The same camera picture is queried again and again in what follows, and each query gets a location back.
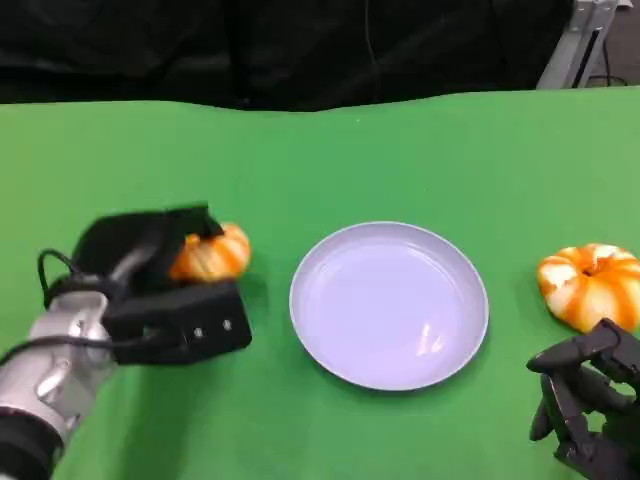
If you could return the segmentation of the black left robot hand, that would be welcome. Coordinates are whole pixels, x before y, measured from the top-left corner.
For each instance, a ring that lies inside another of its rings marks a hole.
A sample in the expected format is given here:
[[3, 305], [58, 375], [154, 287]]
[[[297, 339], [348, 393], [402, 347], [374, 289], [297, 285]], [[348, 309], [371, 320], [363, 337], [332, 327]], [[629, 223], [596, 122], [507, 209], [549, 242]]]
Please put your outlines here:
[[73, 265], [87, 285], [107, 298], [135, 298], [176, 290], [170, 270], [190, 235], [223, 233], [205, 204], [103, 216], [81, 235]]

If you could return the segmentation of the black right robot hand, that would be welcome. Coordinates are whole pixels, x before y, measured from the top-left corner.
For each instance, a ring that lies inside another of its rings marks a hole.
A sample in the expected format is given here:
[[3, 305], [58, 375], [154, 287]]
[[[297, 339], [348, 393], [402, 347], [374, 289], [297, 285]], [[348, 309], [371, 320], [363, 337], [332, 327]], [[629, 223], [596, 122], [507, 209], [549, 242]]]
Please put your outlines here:
[[541, 400], [529, 439], [586, 479], [639, 477], [639, 339], [608, 318], [533, 356]]

